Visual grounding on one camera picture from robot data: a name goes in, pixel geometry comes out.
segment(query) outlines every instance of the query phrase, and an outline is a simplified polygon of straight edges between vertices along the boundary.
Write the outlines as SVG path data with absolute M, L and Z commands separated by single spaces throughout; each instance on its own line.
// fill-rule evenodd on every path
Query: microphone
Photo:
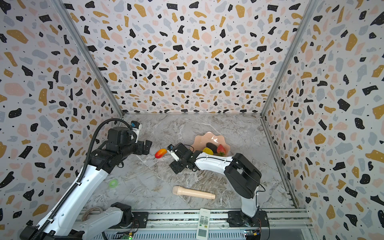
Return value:
M 183 188 L 180 186 L 174 186 L 172 193 L 175 195 L 186 195 L 191 197 L 200 197 L 205 199 L 215 199 L 216 195 L 209 192 L 202 192 L 197 190 L 192 190 L 188 188 Z

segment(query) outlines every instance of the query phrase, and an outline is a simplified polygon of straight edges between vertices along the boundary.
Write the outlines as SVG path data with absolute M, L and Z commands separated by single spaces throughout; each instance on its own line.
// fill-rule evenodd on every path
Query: remote control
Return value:
M 197 240 L 207 240 L 208 239 L 208 229 L 209 229 L 209 218 L 211 216 L 211 210 L 209 209 L 200 209 L 199 222 L 197 225 Z

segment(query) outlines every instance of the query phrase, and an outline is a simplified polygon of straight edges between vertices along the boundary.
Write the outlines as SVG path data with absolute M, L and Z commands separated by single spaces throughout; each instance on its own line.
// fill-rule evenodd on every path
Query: terrazzo wallpaper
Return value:
M 260 112 L 305 0 L 64 0 L 124 112 Z
M 383 1 L 319 1 L 265 116 L 319 239 L 384 239 L 383 24 Z
M 0 7 L 0 239 L 16 240 L 74 181 L 97 125 L 118 115 L 51 2 Z

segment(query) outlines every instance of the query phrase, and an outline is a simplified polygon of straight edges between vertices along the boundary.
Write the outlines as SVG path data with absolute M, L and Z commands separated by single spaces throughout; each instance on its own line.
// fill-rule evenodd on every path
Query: cable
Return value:
M 139 230 L 139 227 L 140 227 L 140 222 L 138 219 L 134 218 L 133 220 L 136 220 L 137 221 L 137 229 L 136 231 L 134 231 L 133 233 L 136 233 L 138 230 Z
M 195 151 L 195 148 L 194 148 L 194 147 L 192 147 L 191 145 L 188 145 L 188 144 L 182 144 L 182 145 L 178 145 L 177 147 L 174 147 L 174 148 L 172 148 L 171 150 L 172 150 L 172 151 L 175 151 L 175 149 L 176 149 L 176 148 L 178 148 L 178 147 L 180 147 L 180 146 L 190 146 L 191 148 L 193 148 L 192 152 L 194 152 L 194 151 Z
M 88 215 L 92 212 L 92 211 L 95 211 L 95 210 L 98 210 L 100 213 L 103 212 L 103 210 L 100 208 L 100 207 L 93 207 L 93 208 L 90 208 L 88 209 L 87 211 L 85 211 L 85 213 L 83 214 L 83 216 L 81 217 L 81 221 L 82 222 L 85 222 L 88 218 Z
M 271 228 L 270 228 L 270 225 L 269 225 L 269 218 L 268 218 L 268 214 L 265 213 L 265 217 L 266 217 L 266 220 L 268 221 L 268 238 L 266 240 L 269 239 L 269 237 L 271 236 Z
M 119 237 L 116 238 L 116 239 L 121 239 L 124 235 L 126 235 L 127 233 L 129 233 L 129 232 L 132 230 L 132 228 L 133 228 L 134 225 L 135 225 L 135 222 L 132 220 L 130 224 L 132 224 L 132 227 L 131 227 L 128 231 L 125 231 L 125 232 L 121 233 L 122 235 L 119 236 Z
M 101 232 L 101 235 L 103 236 L 104 240 L 108 240 L 107 236 L 105 235 L 105 232 Z
M 262 232 L 262 222 L 260 221 L 260 219 L 257 219 L 257 221 L 260 223 L 260 227 L 256 230 L 260 230 L 260 233 Z
M 220 159 L 220 158 L 217 158 L 217 157 L 198 157 L 198 158 L 196 158 L 196 160 L 201 159 L 201 158 L 213 158 L 213 159 L 221 160 L 223 162 L 232 162 L 232 161 L 226 161 L 224 159 Z
M 223 159 L 216 158 L 216 157 L 198 157 L 198 158 L 196 158 L 196 160 L 201 159 L 201 158 L 213 158 L 213 159 L 221 160 L 221 161 L 224 161 L 224 162 L 232 162 L 232 161 L 225 161 L 225 160 L 223 160 Z M 257 193 L 257 192 L 265 192 L 265 187 L 264 187 L 263 185 L 261 185 L 260 182 L 256 181 L 256 180 L 255 180 L 253 177 L 251 177 L 247 172 L 245 172 L 245 171 L 243 171 L 243 172 L 244 172 L 246 175 L 248 175 L 253 181 L 255 181 L 256 183 L 258 183 L 258 184 L 264 189 L 264 191 L 256 191 L 256 193 Z
M 69 195 L 73 192 L 73 190 L 79 185 L 79 183 L 81 182 L 81 180 L 83 179 L 84 175 L 85 175 L 85 172 L 87 171 L 87 167 L 88 167 L 88 164 L 91 160 L 91 152 L 92 152 L 92 148 L 93 148 L 93 144 L 96 140 L 96 137 L 97 137 L 97 134 L 99 133 L 99 131 L 101 130 L 101 128 L 109 123 L 109 122 L 112 122 L 112 121 L 119 121 L 119 122 L 122 122 L 124 123 L 132 132 L 133 132 L 133 129 L 132 129 L 132 126 L 129 125 L 126 121 L 122 120 L 122 119 L 119 119 L 119 118 L 110 118 L 110 119 L 107 119 L 105 120 L 104 122 L 102 122 L 95 130 L 93 136 L 92 136 L 92 139 L 91 139 L 91 142 L 89 143 L 89 147 L 88 147 L 88 152 L 87 152 L 87 155 L 85 157 L 85 161 L 84 161 L 84 166 L 80 172 L 80 174 L 78 175 L 77 179 L 76 179 L 76 184 L 72 184 L 72 186 L 69 188 L 69 190 L 65 193 L 65 195 L 60 199 L 60 201 L 56 204 L 56 207 L 51 211 L 51 214 L 48 216 L 47 220 L 41 225 L 40 228 L 38 228 L 38 230 L 36 231 L 36 233 L 32 236 L 31 240 L 37 240 L 38 237 L 40 237 L 42 234 L 43 234 L 43 230 L 48 226 L 48 224 L 51 223 L 51 220 L 56 216 L 57 212 L 59 211 L 59 209 L 61 208 L 61 206 L 64 204 L 65 200 L 69 197 Z

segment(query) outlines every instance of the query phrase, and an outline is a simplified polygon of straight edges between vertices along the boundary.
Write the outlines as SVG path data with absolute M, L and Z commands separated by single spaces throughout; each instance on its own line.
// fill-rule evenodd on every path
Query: scalloped dish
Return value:
M 217 147 L 221 144 L 225 149 L 225 155 L 224 156 L 225 157 L 228 156 L 228 153 L 230 152 L 231 147 L 225 143 L 224 136 L 222 136 L 222 135 L 216 136 L 212 132 L 207 132 L 203 136 L 197 135 L 195 137 L 194 143 L 192 144 L 192 147 L 195 150 L 203 151 L 203 149 L 206 147 L 207 143 L 209 143 L 209 142 L 216 145 Z

